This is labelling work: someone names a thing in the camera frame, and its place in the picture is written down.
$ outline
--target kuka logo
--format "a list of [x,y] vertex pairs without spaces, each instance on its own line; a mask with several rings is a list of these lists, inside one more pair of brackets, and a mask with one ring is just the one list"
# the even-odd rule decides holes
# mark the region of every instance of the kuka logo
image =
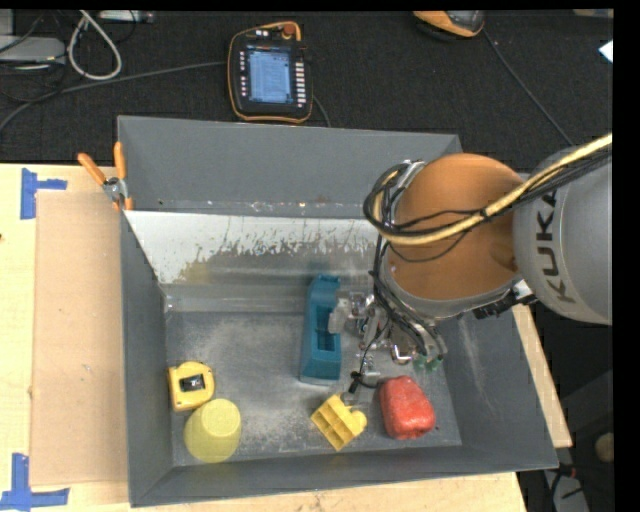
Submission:
[[551,206],[551,212],[546,216],[542,216],[542,212],[538,212],[537,221],[539,230],[536,232],[536,241],[538,242],[538,254],[541,257],[546,257],[550,266],[542,268],[542,272],[549,278],[558,278],[554,281],[547,279],[547,285],[553,291],[556,292],[556,297],[562,302],[575,303],[575,300],[567,295],[567,287],[560,276],[560,269],[556,261],[556,254],[553,247],[553,230],[551,224],[553,223],[553,215],[556,207],[556,193],[554,190],[551,194],[546,194],[542,197],[542,200]]

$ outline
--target cable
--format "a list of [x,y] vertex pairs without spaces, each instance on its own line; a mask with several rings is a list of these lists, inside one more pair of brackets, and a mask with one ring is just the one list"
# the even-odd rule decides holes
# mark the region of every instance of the cable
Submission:
[[6,51],[9,51],[11,48],[18,46],[20,43],[23,43],[27,38],[29,38],[29,36],[31,36],[31,34],[33,34],[33,32],[35,31],[36,27],[38,26],[38,23],[40,23],[42,21],[42,18],[44,17],[44,12],[42,12],[40,14],[40,16],[38,16],[36,18],[36,20],[31,24],[31,26],[29,27],[29,30],[27,30],[27,32],[25,32],[24,35],[20,36],[18,39],[10,42],[9,44],[3,46],[2,48],[0,48],[0,53],[4,53]]
[[610,151],[612,144],[613,135],[605,135],[604,137],[578,147],[570,154],[530,177],[527,181],[505,194],[499,200],[481,210],[476,210],[474,213],[459,221],[435,228],[412,231],[398,229],[397,226],[393,225],[389,216],[385,214],[385,212],[390,209],[390,205],[385,203],[388,190],[397,183],[402,173],[408,168],[408,164],[401,164],[387,170],[376,182],[371,193],[365,199],[363,212],[369,222],[371,222],[378,232],[390,243],[398,245],[430,244],[468,231],[483,222],[487,222],[493,216],[502,215],[509,208],[517,205],[517,202],[523,196],[526,198],[526,194],[542,186],[557,187],[556,180],[560,179],[558,176],[567,169],[567,166],[588,156],[592,156],[599,151]]
[[[394,200],[395,200],[395,194],[394,194],[394,197],[391,198],[391,201],[394,201]],[[436,217],[440,217],[441,215],[445,215],[447,213],[453,213],[454,215],[470,215],[474,212],[475,210],[442,210],[438,213],[425,215],[424,217],[418,217],[417,219],[412,219],[401,224],[394,224],[394,226],[398,229],[405,229],[405,228],[410,228],[411,226],[414,226],[419,222],[435,219]]]
[[126,36],[124,36],[123,38],[118,39],[117,41],[114,41],[114,43],[115,43],[115,44],[122,44],[122,43],[124,43],[125,41],[129,40],[129,39],[133,36],[134,32],[136,31],[136,27],[138,26],[138,21],[136,20],[136,16],[135,16],[135,14],[133,13],[133,10],[131,10],[131,9],[127,9],[127,10],[128,10],[128,11],[129,11],[129,13],[131,14],[131,30],[130,30],[130,31],[129,31],[129,33],[128,33]]
[[386,312],[387,318],[395,325],[397,325],[402,331],[404,331],[418,347],[421,354],[427,355],[427,348],[424,345],[424,340],[421,334],[416,328],[406,320],[405,317],[409,317],[413,322],[422,327],[425,331],[428,331],[428,327],[425,325],[423,319],[414,310],[409,308],[402,300],[400,300],[382,281],[380,278],[380,267],[382,264],[382,258],[389,246],[385,243],[382,246],[382,236],[378,235],[376,242],[376,249],[374,254],[373,269],[369,271],[369,275],[373,279],[373,297],[374,301],[379,304]]
[[599,169],[604,161],[612,161],[613,153],[612,152],[601,152],[596,154],[590,161],[586,163],[582,163],[579,166],[568,167],[565,171],[559,174],[552,180],[549,180],[547,183],[536,187],[534,190],[530,192],[526,192],[523,194],[515,203],[515,206],[520,207],[523,204],[526,204],[534,199],[537,199],[540,196],[551,193],[553,190],[560,188],[592,171]]
[[[111,80],[112,78],[115,78],[116,76],[118,76],[120,74],[120,71],[122,70],[122,58],[120,57],[120,52],[118,51],[118,48],[116,47],[114,42],[111,40],[111,38],[98,24],[98,22],[94,20],[87,11],[82,9],[79,9],[79,11],[82,13],[82,19],[80,20],[80,23],[78,23],[78,26],[73,31],[73,34],[71,35],[71,40],[69,41],[69,46],[67,47],[67,56],[69,58],[69,62],[71,63],[71,66],[73,67],[73,69],[75,69],[83,77],[89,78],[90,80]],[[74,48],[80,36],[80,32],[87,30],[89,28],[89,24],[93,25],[93,28],[95,28],[98,34],[102,36],[102,38],[107,43],[109,48],[111,48],[111,51],[113,52],[113,55],[116,58],[115,69],[111,73],[108,73],[106,75],[93,75],[91,73],[88,73],[78,65],[73,55]]]
[[442,258],[443,256],[446,256],[447,254],[449,254],[451,251],[453,251],[453,249],[455,249],[455,247],[462,242],[462,239],[467,236],[469,234],[469,231],[463,231],[458,238],[456,238],[449,247],[447,247],[446,249],[443,249],[440,253],[436,254],[435,256],[429,256],[428,258],[418,258],[418,259],[413,259],[413,258],[408,258],[406,257],[404,254],[402,254],[401,252],[399,252],[394,246],[393,244],[389,244],[389,248],[402,260],[402,261],[406,261],[407,263],[426,263],[428,261],[435,261],[438,258]]
[[351,378],[353,379],[353,382],[351,383],[351,386],[349,386],[349,393],[351,394],[355,393],[358,385],[362,385],[365,388],[369,388],[369,389],[376,389],[378,387],[377,385],[367,384],[362,380],[362,370],[364,370],[364,362],[365,362],[365,358],[367,357],[367,352],[369,352],[369,349],[373,346],[373,344],[376,341],[378,341],[380,339],[380,336],[382,336],[382,334],[387,330],[387,327],[389,326],[389,322],[390,322],[390,317],[387,316],[387,321],[384,323],[384,327],[382,327],[382,329],[380,329],[376,333],[373,339],[369,343],[367,343],[367,346],[365,347],[364,352],[362,353],[362,359],[360,361],[360,369],[358,371],[351,372]]
[[586,495],[587,492],[585,492],[585,483],[587,482],[586,482],[585,476],[589,473],[591,474],[590,475],[591,477],[589,478],[589,482],[586,485],[586,487],[588,488],[589,494],[597,495],[598,497],[602,498],[604,501],[607,501],[609,503],[613,499],[613,497],[611,496],[610,489],[595,485],[595,482],[601,478],[600,474],[607,472],[606,468],[601,468],[599,466],[588,466],[588,465],[582,465],[582,464],[560,463],[557,469],[553,469],[550,471],[554,472],[555,475],[551,482],[549,493],[545,495],[546,507],[543,508],[543,510],[552,510],[551,507],[553,507],[555,496],[558,491],[558,486],[560,484],[560,480],[562,479],[562,477],[571,478],[573,480],[576,480],[577,482],[580,482],[581,484],[581,486],[578,487],[577,489],[570,491],[566,494],[563,494],[561,496],[562,499],[567,499],[579,492],[583,492]]
[[32,105],[35,105],[37,103],[41,103],[47,99],[53,98],[55,96],[58,95],[63,95],[63,94],[68,94],[68,93],[72,93],[72,92],[77,92],[77,91],[82,91],[85,89],[91,89],[92,87],[98,87],[101,85],[110,85],[110,84],[115,84],[115,83],[121,83],[121,82],[126,82],[129,80],[137,80],[139,78],[147,78],[147,77],[152,77],[152,76],[159,76],[159,75],[164,75],[167,73],[177,73],[180,71],[187,71],[190,69],[197,69],[197,68],[204,68],[204,67],[211,67],[211,66],[226,66],[226,62],[224,61],[216,61],[216,62],[205,62],[202,64],[191,64],[191,65],[187,65],[187,66],[181,66],[178,68],[169,68],[169,69],[161,69],[158,71],[150,71],[148,73],[140,73],[138,75],[131,75],[131,76],[123,76],[120,78],[114,78],[112,80],[109,80],[107,82],[104,81],[100,81],[100,82],[92,82],[92,83],[87,83],[87,84],[81,84],[81,85],[76,85],[74,87],[68,87],[66,89],[60,89],[59,91],[55,91],[55,92],[51,92],[48,94],[44,94],[42,96],[40,96],[39,98],[34,98],[33,100],[29,101],[28,103],[25,103],[23,105],[20,105],[18,108],[16,108],[13,112],[11,112],[8,116],[6,116],[2,122],[0,123],[0,141],[2,140],[1,135],[2,135],[2,131],[7,127],[7,125],[21,112],[23,112],[24,110],[26,110],[27,108],[29,108]]
[[326,123],[327,128],[331,128],[331,121],[329,120],[329,115],[327,114],[327,111],[322,106],[322,103],[318,101],[318,97],[315,94],[313,95],[313,102],[318,106],[318,109],[320,110],[322,117],[324,117],[324,122]]
[[28,81],[33,82],[45,90],[48,89],[48,92],[44,93],[40,91],[35,97],[21,97],[10,94],[4,89],[0,89],[0,94],[9,98],[10,100],[18,103],[28,103],[33,100],[37,100],[43,94],[49,94],[51,91],[57,91],[62,87],[62,83],[66,76],[66,71],[68,68],[67,64],[59,64],[59,63],[51,63],[46,64],[46,67],[43,69],[36,69],[35,67],[31,69],[26,69],[24,67],[17,67],[10,65],[0,65],[0,68],[12,70],[7,72],[2,72],[2,76],[20,76],[21,83],[19,86],[19,90],[24,90],[24,79],[26,78]]
[[498,58],[500,59],[500,61],[502,62],[502,64],[504,64],[504,67],[507,68],[507,71],[509,71],[509,73],[511,73],[511,76],[513,76],[513,78],[516,79],[516,81],[520,84],[520,86],[524,89],[524,91],[527,93],[527,95],[529,96],[529,98],[531,98],[533,100],[533,102],[537,105],[537,107],[542,111],[542,113],[546,116],[546,118],[551,122],[551,124],[553,124],[553,126],[555,126],[555,128],[560,132],[560,134],[564,137],[564,140],[566,140],[570,146],[574,146],[575,144],[573,143],[573,141],[569,138],[569,136],[564,132],[564,130],[560,127],[560,125],[558,123],[556,123],[556,121],[553,119],[553,117],[551,117],[551,114],[549,114],[549,112],[546,111],[546,109],[542,106],[542,103],[540,103],[536,97],[533,95],[533,93],[529,90],[529,88],[525,85],[525,83],[520,79],[520,77],[516,74],[516,72],[513,70],[513,68],[509,65],[509,63],[506,61],[506,59],[504,58],[504,56],[502,55],[502,53],[500,52],[500,50],[498,50],[498,46],[497,44],[493,41],[493,38],[489,35],[489,33],[487,32],[487,29],[483,29],[484,32],[484,36],[487,39],[487,41],[489,42],[489,46],[491,46],[491,48],[493,48],[493,51],[496,52],[496,55],[498,56]]

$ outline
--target blue plastic holder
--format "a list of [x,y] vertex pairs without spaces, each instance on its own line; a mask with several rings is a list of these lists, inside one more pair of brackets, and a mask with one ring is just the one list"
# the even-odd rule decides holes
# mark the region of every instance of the blue plastic holder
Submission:
[[300,359],[300,380],[307,384],[328,386],[340,378],[340,334],[328,329],[339,287],[339,277],[320,274],[307,290]]

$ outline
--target wooden table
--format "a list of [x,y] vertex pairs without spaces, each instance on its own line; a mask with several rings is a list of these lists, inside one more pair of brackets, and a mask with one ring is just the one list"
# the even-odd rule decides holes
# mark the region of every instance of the wooden table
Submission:
[[[61,178],[75,187],[95,190],[99,187],[80,166],[0,164],[0,490],[11,486],[11,454],[29,455],[30,385],[32,377],[32,341],[34,322],[34,256],[37,219],[20,220],[21,170],[28,167],[39,179]],[[115,170],[103,168],[107,176]],[[64,201],[65,192],[60,194]],[[547,418],[554,445],[571,446],[572,440],[554,383],[547,367],[535,324],[529,310],[514,308],[525,353],[529,360],[542,409]],[[47,488],[34,488],[34,491]],[[455,477],[439,480],[375,485],[340,490],[323,490],[259,498],[234,499],[189,506],[159,506],[150,510],[245,511],[331,510],[394,512],[429,510],[432,512],[526,511],[515,473]],[[89,482],[71,485],[69,502],[49,510],[130,510],[126,482]]]

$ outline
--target black cable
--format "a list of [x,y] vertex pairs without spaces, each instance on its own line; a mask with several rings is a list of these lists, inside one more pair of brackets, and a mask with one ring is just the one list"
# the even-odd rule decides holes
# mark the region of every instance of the black cable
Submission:
[[570,498],[574,494],[579,494],[581,492],[584,492],[584,489],[582,487],[578,487],[577,489],[574,489],[573,491],[569,491],[568,493],[563,494],[562,495],[562,499],[566,500],[567,498]]
[[0,53],[4,53],[10,50],[11,48],[14,48],[15,46],[18,46],[19,44],[23,43],[27,38],[29,38],[31,34],[33,34],[34,31],[36,30],[38,23],[42,21],[42,18],[44,18],[44,11],[40,13],[40,16],[38,16],[35,19],[35,21],[29,27],[29,30],[27,30],[22,36],[20,36],[18,39],[14,41],[11,41],[9,44],[3,46],[2,48],[0,48]]
[[315,94],[313,95],[313,102],[318,106],[318,110],[320,110],[320,113],[324,118],[324,122],[327,125],[327,128],[331,128],[331,121],[329,120],[329,114],[327,114],[327,111],[322,106],[322,103],[318,101],[318,97]]
[[124,36],[123,38],[118,39],[117,41],[114,41],[114,42],[113,42],[113,43],[114,43],[114,44],[116,44],[116,45],[118,45],[118,44],[122,44],[122,43],[124,43],[125,41],[127,41],[128,39],[130,39],[130,38],[131,38],[131,36],[133,36],[133,34],[135,33],[135,31],[136,31],[136,26],[138,25],[138,22],[136,21],[136,16],[135,16],[135,14],[133,13],[133,10],[131,10],[131,9],[127,9],[127,10],[128,10],[128,11],[129,11],[129,13],[131,14],[131,22],[129,22],[129,21],[125,21],[125,23],[131,23],[133,26],[132,26],[131,30],[129,31],[129,33],[128,33],[126,36]]
[[[373,205],[375,202],[375,198],[378,194],[384,192],[385,189],[390,189],[393,186],[395,186],[395,184],[398,182],[398,178],[399,176],[396,175],[393,178],[389,177],[391,175],[393,175],[394,173],[404,173],[407,168],[408,168],[409,164],[407,163],[402,163],[402,164],[397,164],[394,165],[392,167],[390,167],[389,169],[387,169],[384,173],[382,173],[382,175],[377,179],[377,181],[374,183],[373,188],[371,189],[371,192],[365,197],[364,203],[362,205],[362,211],[364,216],[367,218],[367,220],[375,227],[380,228],[380,229],[394,229],[393,224],[391,224],[391,222],[389,222],[388,219],[388,215],[384,215],[382,222],[379,222],[373,215]],[[387,214],[391,212],[391,204],[382,204],[382,211],[386,212]]]
[[[66,76],[66,67],[67,66],[64,64],[52,63],[52,64],[48,64],[47,67],[44,69],[32,69],[32,70],[18,69],[18,70],[15,70],[13,73],[3,72],[2,76],[20,76],[22,79],[26,78],[41,88],[45,88],[49,90],[53,89],[57,91],[62,87],[62,83]],[[12,66],[0,65],[0,68],[12,69]],[[51,79],[53,76],[58,74],[59,71],[61,71],[60,76],[56,78],[55,81]],[[35,80],[35,77],[40,77],[41,80]],[[10,94],[9,92],[2,89],[0,89],[0,94],[10,99],[11,101],[14,101],[17,103],[29,103],[30,101],[37,101],[38,98],[42,96],[42,94],[39,94],[34,98],[19,97],[14,94]]]
[[579,160],[569,165],[560,174],[557,174],[548,182],[536,187],[535,189],[525,192],[512,204],[512,208],[519,208],[520,206],[537,199],[545,194],[552,192],[560,187],[568,185],[572,181],[589,174],[590,172],[600,169],[602,164],[609,159],[613,158],[613,149],[607,147],[601,149],[590,155],[590,158]]
[[216,61],[216,62],[205,62],[202,64],[191,64],[191,65],[187,65],[187,66],[181,66],[178,68],[169,68],[169,69],[161,69],[158,71],[150,71],[148,73],[140,73],[138,75],[131,75],[131,76],[123,76],[123,77],[119,77],[119,78],[113,78],[111,80],[107,80],[104,82],[90,82],[90,83],[86,83],[86,84],[81,84],[81,85],[76,85],[74,87],[68,87],[66,89],[61,89],[59,91],[55,91],[55,92],[51,92],[48,94],[44,94],[42,96],[40,96],[39,98],[35,98],[31,101],[29,101],[28,103],[25,103],[23,105],[20,105],[18,108],[16,108],[13,112],[11,112],[8,116],[6,116],[2,122],[0,123],[0,141],[2,140],[1,135],[2,135],[2,131],[7,127],[7,125],[21,112],[23,112],[24,110],[26,110],[27,108],[31,107],[32,105],[35,105],[37,103],[41,103],[45,100],[48,100],[50,98],[54,98],[55,96],[58,95],[63,95],[63,94],[69,94],[72,92],[77,92],[77,91],[82,91],[85,89],[90,89],[92,87],[99,87],[102,85],[110,85],[110,84],[114,84],[114,83],[121,83],[121,82],[126,82],[128,80],[137,80],[139,78],[148,78],[148,77],[152,77],[152,76],[159,76],[159,75],[164,75],[167,73],[177,73],[179,71],[187,71],[190,69],[197,69],[197,68],[204,68],[204,67],[211,67],[211,66],[226,66],[227,63],[226,61]]
[[439,258],[442,258],[443,256],[447,255],[448,253],[450,253],[451,251],[453,251],[453,249],[455,249],[455,247],[462,242],[462,239],[467,236],[470,233],[470,231],[463,231],[462,233],[460,233],[460,236],[458,236],[458,238],[456,240],[454,240],[451,245],[449,247],[447,247],[446,249],[444,249],[443,251],[441,251],[439,254],[436,254],[435,256],[429,256],[428,258],[418,258],[418,259],[413,259],[413,258],[407,258],[404,254],[401,254],[394,246],[393,244],[389,244],[389,248],[402,260],[402,261],[406,261],[407,263],[427,263],[429,261],[435,261]]
[[384,327],[382,327],[382,329],[380,329],[376,333],[376,335],[372,338],[372,340],[369,343],[367,343],[367,346],[365,347],[364,352],[362,353],[362,361],[360,361],[360,370],[359,370],[360,374],[362,374],[362,370],[364,369],[364,359],[365,357],[367,357],[367,352],[369,352],[369,349],[373,346],[373,344],[380,339],[380,336],[382,336],[382,333],[384,333],[387,327],[389,327],[389,317],[387,317],[387,321],[384,323]]
[[389,244],[385,244],[382,247],[382,236],[378,235],[376,242],[376,250],[374,255],[373,269],[369,271],[369,275],[373,279],[373,296],[376,303],[378,303],[387,313],[387,318],[397,325],[402,331],[404,331],[418,347],[421,354],[427,355],[427,348],[424,345],[424,340],[420,333],[408,322],[403,315],[411,318],[416,324],[420,325],[423,329],[427,330],[427,326],[424,324],[422,318],[417,314],[414,314],[409,310],[404,303],[395,296],[395,294],[387,287],[386,284],[380,279],[380,267],[382,264],[382,257],[387,250]]
[[560,479],[562,478],[562,473],[558,472],[556,473],[556,476],[553,478],[553,481],[551,482],[551,487],[549,489],[549,494],[548,494],[548,506],[544,507],[542,510],[544,510],[545,512],[547,510],[552,511],[555,509],[555,506],[553,504],[554,499],[555,499],[555,495],[556,495],[556,491],[558,490],[558,484],[560,484]]
[[529,98],[531,98],[533,100],[533,102],[537,105],[537,107],[542,111],[542,113],[546,116],[546,118],[551,122],[551,124],[553,124],[553,126],[555,126],[555,128],[560,132],[560,134],[564,137],[564,139],[569,143],[570,146],[574,146],[573,141],[569,138],[569,136],[564,132],[564,130],[560,127],[560,125],[555,121],[555,119],[553,119],[553,117],[551,117],[551,114],[549,114],[547,112],[547,110],[542,106],[542,103],[540,103],[536,97],[533,95],[533,93],[529,90],[529,88],[525,85],[525,83],[520,79],[520,77],[516,74],[516,72],[513,70],[513,68],[509,65],[509,63],[507,62],[507,60],[504,58],[504,56],[502,55],[502,53],[500,52],[500,50],[498,50],[498,45],[494,42],[493,38],[489,35],[489,33],[487,32],[487,29],[484,28],[482,29],[482,31],[484,32],[484,36],[487,39],[487,41],[489,42],[489,46],[491,46],[491,48],[493,48],[493,51],[496,52],[496,55],[498,56],[498,58],[500,59],[500,61],[502,62],[502,64],[504,64],[504,67],[507,68],[507,71],[509,71],[509,73],[511,73],[511,75],[513,76],[513,78],[516,79],[516,81],[520,84],[520,86],[524,89],[524,91],[527,93],[527,95],[529,96]]
[[58,31],[58,39],[60,39],[60,41],[65,42],[64,47],[66,48],[67,44],[66,44],[66,40],[65,40],[64,35],[63,35],[62,24],[60,23],[60,20],[58,19],[59,17],[63,17],[64,18],[64,14],[63,14],[61,9],[53,9],[53,13],[52,14],[53,14],[53,21],[55,21],[55,23],[56,23],[56,30]]
[[414,226],[416,224],[418,224],[419,222],[422,222],[424,220],[432,220],[435,219],[436,217],[439,217],[441,215],[445,215],[446,213],[453,213],[455,215],[473,215],[474,213],[477,213],[477,210],[442,210],[439,211],[438,213],[433,213],[431,215],[425,215],[424,217],[418,217],[416,219],[401,223],[401,224],[394,224],[394,226],[398,229],[405,229],[405,228],[410,228],[411,226]]

